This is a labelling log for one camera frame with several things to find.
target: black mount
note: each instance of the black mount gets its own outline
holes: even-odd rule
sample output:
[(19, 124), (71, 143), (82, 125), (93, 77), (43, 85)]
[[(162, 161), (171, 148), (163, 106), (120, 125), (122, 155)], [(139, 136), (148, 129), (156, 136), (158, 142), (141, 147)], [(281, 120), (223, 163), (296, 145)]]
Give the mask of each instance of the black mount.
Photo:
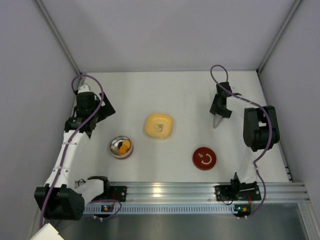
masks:
[[(92, 176), (88, 180), (99, 179), (103, 181), (104, 192), (95, 197), (95, 200), (116, 199), (120, 202), (126, 201), (127, 187), (126, 186), (110, 186), (107, 177)], [(49, 184), (43, 187), (37, 187), (34, 192), (34, 198), (42, 209), (45, 198), (49, 192)], [(49, 197), (45, 208), (44, 217), (46, 219), (57, 220), (79, 220), (81, 219), (85, 210), (85, 200), (82, 195), (75, 192), (67, 185), (63, 184), (61, 187), (54, 187)]]
[[(272, 149), (274, 144), (280, 140), (280, 133), (277, 121), (276, 109), (273, 106), (264, 106), (271, 120), (272, 137), (269, 149)], [(269, 138), (269, 126), (267, 118), (260, 108), (246, 108), (244, 109), (243, 117), (243, 140), (245, 145), (250, 147), (252, 151), (256, 152), (259, 149), (265, 149)]]
[[(229, 82), (220, 82), (225, 89), (232, 93)], [(228, 93), (226, 93), (218, 84), (216, 87), (216, 95), (214, 96), (213, 103), (210, 108), (210, 113), (213, 115), (218, 114), (223, 118), (230, 118), (232, 111), (227, 109), (227, 97), (230, 97)]]
[[(74, 113), (76, 113), (76, 116), (69, 117), (65, 122), (65, 132), (69, 132), (69, 130), (76, 130), (80, 124), (82, 124), (97, 109), (100, 103), (98, 96), (92, 91), (81, 93), (76, 91), (74, 93), (76, 94), (76, 106), (74, 107)], [(103, 102), (105, 105), (101, 106), (95, 116), (80, 129), (80, 133), (85, 132), (89, 138), (91, 137), (92, 131), (96, 128), (97, 123), (116, 113), (106, 94), (104, 94)]]
[[(233, 179), (228, 185), (217, 185), (214, 187), (216, 200), (230, 205), (234, 201), (260, 201), (261, 193), (257, 182), (245, 183), (240, 182), (237, 173), (234, 174)], [(237, 217), (247, 216), (251, 213), (249, 204), (236, 204), (235, 210), (238, 213), (234, 214)]]
[(125, 202), (127, 197), (127, 187), (126, 186), (110, 186), (110, 182), (106, 176), (92, 176), (88, 180), (99, 179), (103, 181), (103, 193), (96, 196), (93, 201), (103, 200), (103, 199), (116, 199), (120, 202)]
[[(42, 209), (49, 189), (49, 184), (35, 189), (34, 198), (40, 209)], [(61, 187), (53, 188), (45, 208), (44, 218), (79, 220), (84, 210), (85, 200), (81, 194), (67, 188), (67, 185), (63, 184)]]

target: white wall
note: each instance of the white wall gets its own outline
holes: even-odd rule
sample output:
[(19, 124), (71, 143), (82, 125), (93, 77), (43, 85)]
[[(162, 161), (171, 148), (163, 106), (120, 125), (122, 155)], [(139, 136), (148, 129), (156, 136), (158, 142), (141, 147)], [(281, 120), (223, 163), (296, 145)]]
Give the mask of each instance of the white wall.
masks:
[(59, 153), (74, 72), (31, 0), (0, 2), (0, 32), (0, 238), (23, 240)]
[(44, 0), (84, 72), (258, 68), (294, 0)]
[(262, 72), (293, 177), (320, 220), (320, 1), (306, 0)]

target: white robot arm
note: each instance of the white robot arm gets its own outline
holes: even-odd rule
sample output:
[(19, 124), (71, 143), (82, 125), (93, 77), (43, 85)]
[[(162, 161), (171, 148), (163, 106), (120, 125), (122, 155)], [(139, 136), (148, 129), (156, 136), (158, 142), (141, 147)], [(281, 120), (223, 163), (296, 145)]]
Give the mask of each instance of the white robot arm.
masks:
[(65, 123), (61, 150), (49, 178), (34, 192), (39, 208), (44, 208), (42, 212), (46, 219), (79, 220), (90, 201), (97, 197), (110, 198), (111, 187), (107, 177), (90, 177), (85, 184), (75, 188), (74, 171), (96, 124), (116, 111), (106, 95), (101, 93), (102, 106), (102, 100), (90, 91), (88, 85), (81, 86), (75, 94), (76, 116), (73, 114)]
[[(236, 113), (240, 117), (244, 118), (245, 109), (256, 108), (249, 102), (242, 101), (234, 96), (226, 98), (226, 106), (229, 111)], [(213, 128), (216, 129), (221, 123), (223, 117), (219, 114), (213, 116)], [(256, 168), (254, 166), (254, 160), (260, 155), (259, 151), (252, 151), (250, 147), (246, 147), (243, 156), (242, 163), (240, 164), (239, 170), (236, 172), (241, 183), (249, 182), (253, 183), (257, 180)]]

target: red circle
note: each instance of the red circle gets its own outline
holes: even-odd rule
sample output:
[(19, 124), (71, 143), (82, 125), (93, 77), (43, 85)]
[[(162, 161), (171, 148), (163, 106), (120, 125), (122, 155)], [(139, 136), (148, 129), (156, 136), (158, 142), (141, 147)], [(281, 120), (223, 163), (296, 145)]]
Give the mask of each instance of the red circle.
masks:
[(216, 165), (217, 156), (210, 148), (203, 146), (194, 151), (192, 161), (198, 169), (206, 171)]

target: white floor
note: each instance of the white floor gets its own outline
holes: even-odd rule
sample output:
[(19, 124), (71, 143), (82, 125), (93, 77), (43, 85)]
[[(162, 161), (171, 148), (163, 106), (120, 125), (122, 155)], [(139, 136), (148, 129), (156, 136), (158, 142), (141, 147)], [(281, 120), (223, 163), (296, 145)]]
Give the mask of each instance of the white floor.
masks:
[[(100, 175), (111, 182), (229, 182), (239, 170), (246, 151), (243, 120), (232, 114), (213, 129), (209, 110), (216, 85), (208, 71), (89, 74), (101, 82), (116, 113), (98, 123), (79, 159), (79, 179)], [(215, 75), (218, 81), (225, 81), (224, 72)], [(256, 72), (231, 71), (229, 82), (234, 93), (266, 104)], [(86, 83), (99, 93), (91, 79)], [(167, 139), (151, 138), (144, 132), (145, 120), (152, 113), (173, 117), (173, 131)], [(119, 135), (134, 144), (133, 154), (125, 160), (113, 158), (109, 150), (110, 141)], [(192, 155), (199, 147), (216, 153), (213, 169), (202, 171), (194, 166)], [(266, 182), (288, 182), (278, 145), (260, 162)]]

